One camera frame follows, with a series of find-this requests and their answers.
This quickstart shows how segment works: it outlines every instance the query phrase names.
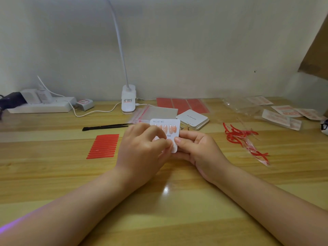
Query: black tweezers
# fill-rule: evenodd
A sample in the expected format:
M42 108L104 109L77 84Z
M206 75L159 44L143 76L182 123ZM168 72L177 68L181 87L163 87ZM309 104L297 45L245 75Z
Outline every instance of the black tweezers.
M130 123L122 123L122 124L112 124L112 125L104 125L104 126L96 126L96 127L84 127L82 131L95 130L95 129L107 129L107 128L125 128L128 127Z

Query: white card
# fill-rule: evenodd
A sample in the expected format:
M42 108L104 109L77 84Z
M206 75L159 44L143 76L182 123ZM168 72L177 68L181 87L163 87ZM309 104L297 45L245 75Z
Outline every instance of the white card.
M183 123L189 124L192 127L197 127L199 124L203 123L208 117L203 116L193 110L187 110L180 115L176 116Z
M268 99L266 99L263 96L247 97L246 99L248 101L252 102L253 104L256 104L256 105L269 105L269 104L273 104L272 102L270 102Z
M313 109L295 109L295 110L301 113L306 118L309 118L310 120L321 121L323 118L322 116L318 115L316 110Z
M301 129L301 125L302 125L302 121L297 120L297 119L290 119L290 127L293 130L300 130Z
M294 110L290 105L271 106L279 114L288 117L302 117L303 115Z
M174 137L179 137L180 120L179 119L152 119L150 120L149 124L160 127L166 133L167 139L173 141L172 153L176 153L178 150L178 146L174 141Z
M287 116L277 114L276 112L264 110L262 113L262 117L271 122L278 123L286 127L290 127L290 118Z

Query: wooden desk surface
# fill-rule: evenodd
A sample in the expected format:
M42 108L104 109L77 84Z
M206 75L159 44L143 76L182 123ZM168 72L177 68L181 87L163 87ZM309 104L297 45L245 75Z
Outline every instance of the wooden desk surface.
M269 98L275 105L290 104ZM246 171L328 209L328 136L319 123L300 118L301 131L240 116L259 132L257 148L270 154L268 168L240 145L226 140L222 122L242 128L238 115L218 99L204 100L210 133L227 158ZM116 102L98 102L110 110ZM0 123L0 225L58 198L114 167L114 158L86 160L99 134L125 128L82 132L84 126L124 123L111 113L76 118L57 114L4 114ZM264 228L186 161L170 161L156 177L115 208L82 245L277 245Z

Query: red adhesive sheet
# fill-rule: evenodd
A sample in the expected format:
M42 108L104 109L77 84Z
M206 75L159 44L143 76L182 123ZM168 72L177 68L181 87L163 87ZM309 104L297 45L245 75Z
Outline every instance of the red adhesive sheet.
M191 109L197 113L210 113L208 108L199 99L187 99Z
M98 135L94 141L87 159L114 157L119 135Z
M163 108L173 108L173 104L170 98L156 98L157 106Z
M186 99L172 98L172 103L173 103L173 107L175 109L178 109L178 115L187 110L190 110L190 106L187 103Z

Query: power strip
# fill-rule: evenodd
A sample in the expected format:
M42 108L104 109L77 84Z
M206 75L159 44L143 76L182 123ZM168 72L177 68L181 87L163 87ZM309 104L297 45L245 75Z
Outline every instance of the power strip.
M50 104L23 104L14 109L8 109L10 113L62 113L69 112L72 105L76 104L75 97L54 97Z

